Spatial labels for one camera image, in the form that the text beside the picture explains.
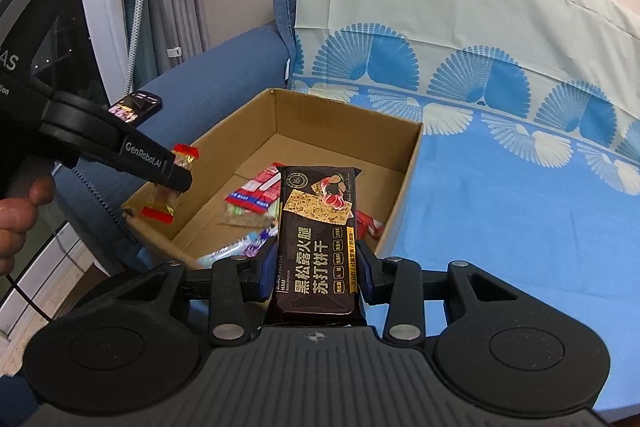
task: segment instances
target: human hand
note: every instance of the human hand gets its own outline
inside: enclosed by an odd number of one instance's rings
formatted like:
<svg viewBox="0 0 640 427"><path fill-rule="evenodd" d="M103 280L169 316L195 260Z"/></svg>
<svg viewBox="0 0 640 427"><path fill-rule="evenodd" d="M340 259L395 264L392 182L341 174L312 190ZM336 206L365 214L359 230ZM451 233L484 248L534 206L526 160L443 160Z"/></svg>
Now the human hand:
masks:
<svg viewBox="0 0 640 427"><path fill-rule="evenodd" d="M8 275L14 269L14 256L38 220L38 206L53 201L55 193L53 177L47 175L33 181L28 197L0 200L0 275Z"/></svg>

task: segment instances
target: yellow label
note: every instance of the yellow label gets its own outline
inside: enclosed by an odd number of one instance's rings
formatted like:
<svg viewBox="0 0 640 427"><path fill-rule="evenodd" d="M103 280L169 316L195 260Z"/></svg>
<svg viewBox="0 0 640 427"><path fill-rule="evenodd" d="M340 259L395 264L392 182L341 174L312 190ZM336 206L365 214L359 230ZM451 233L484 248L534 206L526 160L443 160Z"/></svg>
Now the yellow label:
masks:
<svg viewBox="0 0 640 427"><path fill-rule="evenodd" d="M349 293L358 291L356 277L356 236L353 227L347 227L347 249L349 253Z"/></svg>

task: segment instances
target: cardboard box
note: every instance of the cardboard box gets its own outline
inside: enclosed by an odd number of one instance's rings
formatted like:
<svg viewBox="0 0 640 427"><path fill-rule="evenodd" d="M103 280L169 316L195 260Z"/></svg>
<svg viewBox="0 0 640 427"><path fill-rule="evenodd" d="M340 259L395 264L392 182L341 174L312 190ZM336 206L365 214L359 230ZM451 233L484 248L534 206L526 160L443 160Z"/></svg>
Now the cardboard box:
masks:
<svg viewBox="0 0 640 427"><path fill-rule="evenodd" d="M358 209L386 224L379 257L391 255L422 126L407 120L283 89L265 90L196 140L193 185L180 197L174 222L140 217L152 185L124 204L132 232L152 251L197 268L196 259L252 229L221 225L226 196L273 162L357 167Z"/></svg>

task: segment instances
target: snack wrapper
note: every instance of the snack wrapper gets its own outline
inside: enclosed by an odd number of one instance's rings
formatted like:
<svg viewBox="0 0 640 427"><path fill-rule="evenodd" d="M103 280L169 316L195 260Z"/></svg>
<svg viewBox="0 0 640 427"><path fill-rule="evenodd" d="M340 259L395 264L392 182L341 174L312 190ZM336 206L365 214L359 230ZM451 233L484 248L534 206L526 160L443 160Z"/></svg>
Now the snack wrapper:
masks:
<svg viewBox="0 0 640 427"><path fill-rule="evenodd" d="M247 227L250 229L266 228L278 219L279 212L280 200L271 203L269 209L264 214L259 214L258 212L242 208L242 206L227 203L225 211L220 216L219 222L224 225L235 225L236 227Z"/></svg>
<svg viewBox="0 0 640 427"><path fill-rule="evenodd" d="M200 157L200 153L196 147L178 143L172 152L175 154L174 164L187 170L191 170L194 160ZM149 217L161 221L167 225L174 222L174 212L178 205L178 199L181 192L163 187L162 185L154 185L151 197L146 205L140 211L141 216Z"/></svg>
<svg viewBox="0 0 640 427"><path fill-rule="evenodd" d="M231 245L227 245L226 247L220 248L220 250L216 250L200 257L197 263L203 268L211 268L211 265L215 263L215 261L219 261L225 257L231 257L232 255L255 257L258 250L260 250L262 245L267 242L267 239L275 235L278 235L277 225L271 225L260 233L250 232Z"/></svg>
<svg viewBox="0 0 640 427"><path fill-rule="evenodd" d="M252 180L229 194L225 201L240 206L256 214L264 214L280 197L280 163L272 163L259 172Z"/></svg>
<svg viewBox="0 0 640 427"><path fill-rule="evenodd" d="M385 225L383 223L373 219L371 216L367 216L364 212L356 210L356 237L358 239L363 239L367 232L374 239L380 239L384 230Z"/></svg>
<svg viewBox="0 0 640 427"><path fill-rule="evenodd" d="M356 277L356 176L337 167L280 168L276 281L265 324L364 323Z"/></svg>

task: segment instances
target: sofa armrest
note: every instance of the sofa armrest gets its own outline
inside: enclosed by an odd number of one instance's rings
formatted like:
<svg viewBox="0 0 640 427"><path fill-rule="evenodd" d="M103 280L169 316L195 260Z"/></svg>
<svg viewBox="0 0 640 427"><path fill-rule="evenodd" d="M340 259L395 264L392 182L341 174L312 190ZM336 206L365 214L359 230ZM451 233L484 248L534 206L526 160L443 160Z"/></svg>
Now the sofa armrest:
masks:
<svg viewBox="0 0 640 427"><path fill-rule="evenodd" d="M228 40L146 84L145 90L162 98L162 109L139 129L167 148L191 143L256 94L284 87L288 58L274 25ZM116 269L116 259L138 267L140 245L123 232L120 207L143 181L95 162L81 160L77 169L84 180L69 169L56 175L58 203L67 219L108 271Z"/></svg>

